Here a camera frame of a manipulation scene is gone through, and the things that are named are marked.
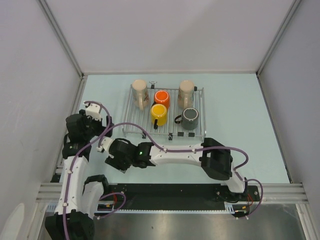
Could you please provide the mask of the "yellow mug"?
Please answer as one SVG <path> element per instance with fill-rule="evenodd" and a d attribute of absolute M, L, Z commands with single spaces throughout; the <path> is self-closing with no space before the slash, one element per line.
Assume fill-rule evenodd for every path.
<path fill-rule="evenodd" d="M 158 127 L 164 126 L 167 123 L 168 110 L 163 104 L 154 104 L 150 109 L 151 123 L 153 129 L 157 130 Z"/>

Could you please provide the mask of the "beige floral mug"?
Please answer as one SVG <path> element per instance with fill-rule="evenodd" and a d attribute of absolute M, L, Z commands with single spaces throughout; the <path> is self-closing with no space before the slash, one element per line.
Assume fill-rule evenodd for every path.
<path fill-rule="evenodd" d="M 135 80 L 132 85 L 133 103 L 143 111 L 150 102 L 147 82 L 143 79 Z"/>

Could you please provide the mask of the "orange mug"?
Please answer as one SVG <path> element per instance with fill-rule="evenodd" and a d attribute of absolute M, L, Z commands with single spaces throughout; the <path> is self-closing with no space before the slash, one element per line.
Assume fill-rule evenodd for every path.
<path fill-rule="evenodd" d="M 158 90 L 153 97 L 156 104 L 162 104 L 167 109 L 170 108 L 170 94 L 166 90 Z"/>

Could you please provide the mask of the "dark grey mug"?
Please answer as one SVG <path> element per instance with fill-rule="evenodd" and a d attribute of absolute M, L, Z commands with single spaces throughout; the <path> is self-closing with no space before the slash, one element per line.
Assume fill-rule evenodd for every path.
<path fill-rule="evenodd" d="M 180 124 L 185 130 L 194 130 L 199 124 L 199 111 L 196 108 L 188 107 L 180 115 L 175 117 L 174 122 Z"/>

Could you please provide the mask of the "beige patterned mug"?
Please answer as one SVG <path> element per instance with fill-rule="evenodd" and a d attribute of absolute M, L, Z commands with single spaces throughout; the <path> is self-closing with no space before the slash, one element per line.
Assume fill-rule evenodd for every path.
<path fill-rule="evenodd" d="M 178 89 L 178 106 L 182 109 L 191 108 L 194 104 L 195 85 L 191 80 L 184 80 Z"/>

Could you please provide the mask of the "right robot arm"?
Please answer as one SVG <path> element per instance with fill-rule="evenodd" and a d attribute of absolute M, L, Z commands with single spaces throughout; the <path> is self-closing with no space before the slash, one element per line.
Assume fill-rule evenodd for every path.
<path fill-rule="evenodd" d="M 159 145 L 153 142 L 132 144 L 125 138 L 105 137 L 101 151 L 108 157 L 105 163 L 125 172 L 131 166 L 136 168 L 155 167 L 165 164 L 185 164 L 201 167 L 211 179 L 223 181 L 231 196 L 242 201 L 249 194 L 245 180 L 233 167 L 231 149 L 213 138 L 205 138 L 194 145 Z"/>

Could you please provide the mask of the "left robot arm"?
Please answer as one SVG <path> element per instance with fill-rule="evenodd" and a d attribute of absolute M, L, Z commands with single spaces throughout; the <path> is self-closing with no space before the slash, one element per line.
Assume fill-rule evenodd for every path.
<path fill-rule="evenodd" d="M 54 214 L 45 219 L 45 229 L 53 240 L 92 240 L 98 200 L 110 196 L 111 188 L 103 174 L 85 176 L 91 141 L 94 137 L 107 136 L 101 111 L 101 107 L 92 104 L 65 120 L 61 193 Z"/>

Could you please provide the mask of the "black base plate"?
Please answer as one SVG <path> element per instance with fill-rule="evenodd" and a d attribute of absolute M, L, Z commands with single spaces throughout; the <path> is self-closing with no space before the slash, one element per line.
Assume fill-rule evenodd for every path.
<path fill-rule="evenodd" d="M 106 218 L 122 208 L 125 210 L 222 210 L 225 203 L 239 210 L 233 215 L 243 217 L 248 215 L 251 204 L 260 203 L 260 201 L 261 192 L 256 185 L 247 184 L 244 193 L 232 193 L 227 185 L 219 183 L 118 183 L 109 184 L 107 193 L 104 193 L 97 202 L 96 210 L 113 207 L 112 212 L 94 213 L 94 218 Z"/>

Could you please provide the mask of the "aluminium frame rail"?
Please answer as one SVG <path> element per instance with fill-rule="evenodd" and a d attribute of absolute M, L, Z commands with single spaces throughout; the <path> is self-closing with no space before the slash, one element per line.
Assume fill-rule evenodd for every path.
<path fill-rule="evenodd" d="M 308 198 L 301 183 L 263 183 L 263 204 L 307 204 Z M 58 202 L 61 183 L 42 183 L 36 202 Z"/>

